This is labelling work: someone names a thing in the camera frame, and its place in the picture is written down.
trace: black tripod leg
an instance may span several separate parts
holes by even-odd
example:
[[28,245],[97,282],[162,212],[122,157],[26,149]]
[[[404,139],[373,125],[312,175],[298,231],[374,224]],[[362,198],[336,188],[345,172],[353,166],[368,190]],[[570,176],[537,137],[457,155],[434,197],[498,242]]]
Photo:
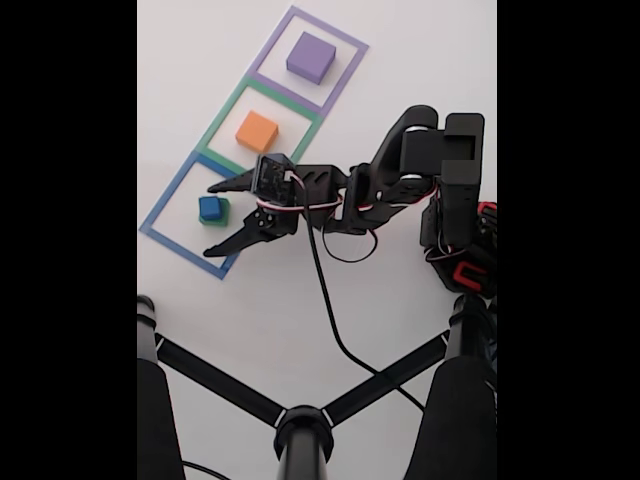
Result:
[[138,296],[137,480],[185,480],[169,386],[158,366],[153,303]]
[[405,480],[497,478],[497,375],[484,348],[492,326],[484,303],[458,300]]

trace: orange cube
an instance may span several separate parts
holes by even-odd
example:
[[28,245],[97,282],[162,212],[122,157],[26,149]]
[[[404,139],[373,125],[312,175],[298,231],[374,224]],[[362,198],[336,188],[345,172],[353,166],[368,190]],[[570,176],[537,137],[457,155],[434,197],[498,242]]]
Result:
[[251,110],[236,132],[236,140],[256,153],[267,153],[278,136],[278,124]]

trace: white table surface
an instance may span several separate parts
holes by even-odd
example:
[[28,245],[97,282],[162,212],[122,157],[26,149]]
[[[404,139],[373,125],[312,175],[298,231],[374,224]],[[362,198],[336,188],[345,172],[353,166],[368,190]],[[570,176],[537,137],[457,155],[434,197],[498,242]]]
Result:
[[[290,5],[138,0],[138,227]],[[295,5],[370,45],[302,163],[333,163],[346,172],[371,161],[414,104],[434,107],[440,128],[449,113],[480,112],[486,119],[481,200],[497,200],[495,0]],[[456,298],[423,261],[424,207],[408,208],[380,228],[378,251],[361,264],[336,262],[320,247],[343,339],[378,369],[446,329]],[[305,229],[301,219],[297,235],[245,250],[224,281],[137,233],[138,292],[156,303],[158,330],[287,408],[323,407],[369,377],[331,335]],[[367,241],[330,240],[345,255]],[[232,480],[276,478],[273,429],[166,370],[186,460]],[[405,385],[420,401],[433,370]],[[352,417],[334,430],[329,478],[401,479],[420,418],[396,392]]]

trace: black cable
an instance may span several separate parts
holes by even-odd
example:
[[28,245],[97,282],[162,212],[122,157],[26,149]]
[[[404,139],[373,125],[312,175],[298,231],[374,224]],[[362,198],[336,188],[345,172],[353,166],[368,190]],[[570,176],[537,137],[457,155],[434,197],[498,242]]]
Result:
[[322,272],[322,266],[320,265],[320,257],[318,256],[318,247],[316,245],[316,239],[313,236],[313,226],[311,225],[311,211],[309,210],[309,192],[306,188],[302,188],[303,196],[304,196],[304,215],[307,220],[307,231],[309,232],[309,243],[311,244],[311,253],[313,254],[313,261],[316,265],[316,271],[318,272],[318,279],[320,280],[320,287],[322,288],[322,296],[324,297],[324,303],[327,307],[327,313],[329,314],[329,322],[331,323],[331,330],[333,331],[333,337],[336,339],[336,343],[342,353],[344,353],[349,360],[351,360],[356,365],[364,368],[369,373],[382,376],[385,378],[393,387],[398,390],[404,397],[413,403],[416,407],[420,409],[420,411],[424,411],[424,405],[421,405],[413,396],[407,393],[400,385],[394,382],[391,378],[385,375],[382,372],[378,372],[375,368],[370,365],[364,363],[358,357],[353,355],[344,343],[342,343],[342,339],[340,338],[340,333],[338,332],[338,326],[336,325],[336,318],[333,315],[333,308],[331,307],[331,300],[329,299],[329,291],[327,290],[327,282],[324,279],[324,273]]
[[194,470],[198,470],[203,473],[208,473],[209,475],[216,477],[218,480],[231,480],[229,477],[225,477],[221,473],[215,472],[210,468],[203,467],[202,465],[198,465],[197,463],[191,463],[183,460],[182,465],[184,465],[185,467],[193,468]]
[[[330,218],[331,218],[331,215],[329,215],[327,217],[327,221],[329,221]],[[335,260],[338,260],[339,262],[343,262],[343,263],[359,263],[359,262],[362,262],[363,260],[366,260],[371,255],[373,255],[373,252],[375,252],[376,249],[378,248],[378,235],[376,235],[376,232],[374,232],[373,230],[367,230],[367,232],[369,232],[371,234],[371,236],[373,237],[373,248],[371,249],[371,251],[369,253],[367,253],[364,257],[359,258],[357,260],[345,260],[344,258],[337,257],[336,255],[331,253],[331,251],[329,250],[329,247],[327,246],[327,240],[325,238],[326,233],[324,231],[324,227],[325,226],[323,225],[322,226],[322,243],[324,245],[324,249],[327,251],[327,255],[329,255],[331,258],[333,258]]]

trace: red and white wire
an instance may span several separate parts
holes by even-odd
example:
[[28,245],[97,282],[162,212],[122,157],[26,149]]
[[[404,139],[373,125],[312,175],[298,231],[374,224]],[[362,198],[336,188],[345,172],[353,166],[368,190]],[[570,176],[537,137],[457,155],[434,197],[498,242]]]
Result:
[[[418,200],[416,200],[413,203],[390,203],[389,206],[390,207],[410,207],[412,205],[417,205],[418,203],[420,203],[422,200],[424,200],[425,198],[430,197],[431,195],[433,195],[434,193],[436,193],[438,191],[438,184],[434,184],[433,188],[431,190],[429,190],[427,193],[425,193],[422,197],[420,197]],[[373,205],[360,205],[358,207],[358,211],[359,212],[366,212],[369,211],[373,208]]]
[[427,250],[425,252],[425,259],[427,260],[427,262],[436,262],[438,260],[444,260],[446,258],[450,258],[450,257],[456,257],[462,253],[464,253],[466,251],[466,249],[462,249],[459,250],[457,252],[453,251],[453,247],[451,245],[447,245],[447,250],[448,253],[444,251],[444,249],[442,248],[442,230],[440,230],[440,232],[438,233],[438,250],[440,250],[440,253],[442,253],[442,256],[440,257],[433,257],[433,258],[429,258],[429,254],[434,251],[436,249],[436,247],[431,247],[429,250]]
[[[289,172],[289,173],[290,173],[289,176],[293,180],[295,180],[298,183],[298,185],[300,185],[300,188],[304,190],[305,189],[304,181],[295,173],[293,172]],[[315,205],[309,205],[309,210],[335,209],[336,207],[342,204],[343,200],[344,199],[342,198],[342,196],[338,195],[338,200],[336,200],[335,202],[317,203]],[[282,205],[276,205],[274,203],[265,202],[264,200],[261,200],[259,198],[256,200],[256,203],[258,204],[259,207],[266,208],[268,210],[273,210],[274,212],[303,212],[304,211],[304,207],[283,207]]]

